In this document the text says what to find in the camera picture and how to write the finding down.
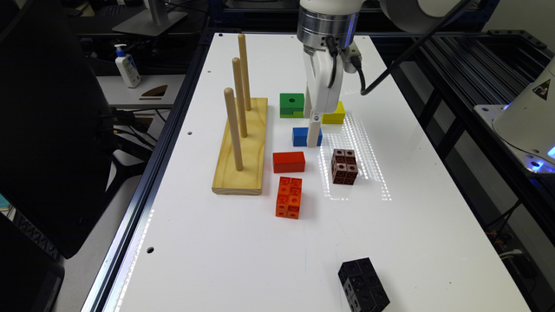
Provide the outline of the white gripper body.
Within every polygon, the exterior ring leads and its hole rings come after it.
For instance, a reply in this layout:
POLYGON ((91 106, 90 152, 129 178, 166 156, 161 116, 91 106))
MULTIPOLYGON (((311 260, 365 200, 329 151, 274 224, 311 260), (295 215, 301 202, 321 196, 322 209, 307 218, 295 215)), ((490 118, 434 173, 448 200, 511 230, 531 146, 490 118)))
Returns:
POLYGON ((361 57, 361 52, 354 42, 346 49, 339 50, 336 62, 333 62, 334 58, 327 49, 314 49, 304 45, 304 68, 306 86, 310 89, 311 112, 330 114, 336 110, 343 73, 356 72, 350 62, 352 56, 361 57))

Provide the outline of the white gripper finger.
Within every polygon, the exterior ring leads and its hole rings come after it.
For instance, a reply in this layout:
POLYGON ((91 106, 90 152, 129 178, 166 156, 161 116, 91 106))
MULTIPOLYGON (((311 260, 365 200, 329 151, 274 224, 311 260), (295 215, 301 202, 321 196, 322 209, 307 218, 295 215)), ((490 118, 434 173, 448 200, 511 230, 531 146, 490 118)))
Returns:
POLYGON ((310 99, 310 89, 309 86, 306 86, 304 91, 304 118, 309 119, 311 115, 311 99, 310 99))
POLYGON ((307 132, 307 147, 317 147, 317 142, 321 129, 321 121, 323 114, 319 112, 312 112, 310 115, 308 132, 307 132))

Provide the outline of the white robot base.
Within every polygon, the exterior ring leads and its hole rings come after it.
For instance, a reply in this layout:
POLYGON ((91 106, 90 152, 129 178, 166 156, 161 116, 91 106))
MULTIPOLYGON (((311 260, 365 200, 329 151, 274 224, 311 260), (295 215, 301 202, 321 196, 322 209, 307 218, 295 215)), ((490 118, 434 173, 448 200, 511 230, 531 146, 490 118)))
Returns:
POLYGON ((511 103, 474 111, 528 172, 554 174, 554 62, 511 103))

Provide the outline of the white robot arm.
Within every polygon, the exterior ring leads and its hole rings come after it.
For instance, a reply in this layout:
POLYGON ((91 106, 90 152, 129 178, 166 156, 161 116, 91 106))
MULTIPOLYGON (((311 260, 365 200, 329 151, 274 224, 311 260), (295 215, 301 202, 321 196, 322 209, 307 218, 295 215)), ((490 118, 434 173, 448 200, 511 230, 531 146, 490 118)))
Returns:
MULTIPOLYGON (((382 0, 383 13, 399 29, 421 35, 422 44, 451 23, 471 0, 382 0)), ((304 115, 310 119, 307 146, 315 147, 323 116, 333 113, 345 72, 356 72, 349 62, 356 56, 354 34, 363 0, 307 0, 300 3, 297 38, 304 45, 306 91, 304 115)))

